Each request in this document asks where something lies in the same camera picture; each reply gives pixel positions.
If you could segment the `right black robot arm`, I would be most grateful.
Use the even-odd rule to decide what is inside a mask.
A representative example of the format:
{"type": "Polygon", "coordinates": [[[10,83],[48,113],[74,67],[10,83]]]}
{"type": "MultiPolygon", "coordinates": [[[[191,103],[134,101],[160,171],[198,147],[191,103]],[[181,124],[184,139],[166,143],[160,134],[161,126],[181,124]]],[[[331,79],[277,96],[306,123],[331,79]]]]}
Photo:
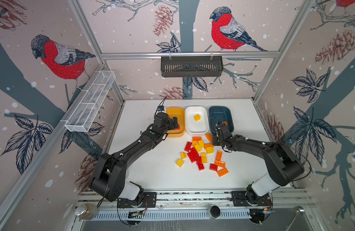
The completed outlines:
{"type": "Polygon", "coordinates": [[[245,200],[252,206],[258,205],[274,189],[295,181],[305,171],[291,147],[283,142],[263,142],[242,135],[232,135],[224,123],[217,125],[215,130],[215,146],[221,146],[229,153],[251,154],[263,159],[266,164],[267,173],[246,188],[245,200]]]}

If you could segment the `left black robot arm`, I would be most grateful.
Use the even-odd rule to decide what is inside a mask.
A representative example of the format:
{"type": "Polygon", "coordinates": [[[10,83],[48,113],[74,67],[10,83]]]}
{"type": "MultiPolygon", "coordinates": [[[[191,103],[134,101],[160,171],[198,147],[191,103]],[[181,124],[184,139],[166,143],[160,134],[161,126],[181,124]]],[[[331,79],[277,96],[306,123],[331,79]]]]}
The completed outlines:
{"type": "Polygon", "coordinates": [[[133,206],[143,203],[144,189],[133,182],[126,182],[126,172],[138,158],[155,148],[168,136],[168,131],[178,129],[177,117],[170,118],[165,112],[154,116],[154,123],[141,132],[140,137],[124,149],[103,154],[88,182],[88,187],[110,202],[127,200],[133,206]]]}

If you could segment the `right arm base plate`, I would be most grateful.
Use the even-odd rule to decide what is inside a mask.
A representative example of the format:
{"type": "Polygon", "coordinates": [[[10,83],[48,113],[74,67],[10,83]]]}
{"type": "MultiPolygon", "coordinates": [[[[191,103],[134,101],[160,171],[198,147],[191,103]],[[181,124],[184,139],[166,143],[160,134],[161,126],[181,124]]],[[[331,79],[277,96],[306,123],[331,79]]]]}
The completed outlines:
{"type": "Polygon", "coordinates": [[[231,199],[235,207],[272,207],[270,195],[258,196],[254,192],[232,191],[231,199]]]}

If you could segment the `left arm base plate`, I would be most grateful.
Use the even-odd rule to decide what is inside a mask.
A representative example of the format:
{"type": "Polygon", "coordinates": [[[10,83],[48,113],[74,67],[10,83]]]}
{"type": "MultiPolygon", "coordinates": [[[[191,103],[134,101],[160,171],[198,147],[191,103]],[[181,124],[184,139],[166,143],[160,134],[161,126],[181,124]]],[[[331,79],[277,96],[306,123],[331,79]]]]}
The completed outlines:
{"type": "Polygon", "coordinates": [[[144,192],[139,194],[135,200],[119,198],[118,208],[155,208],[157,200],[156,192],[144,192]]]}

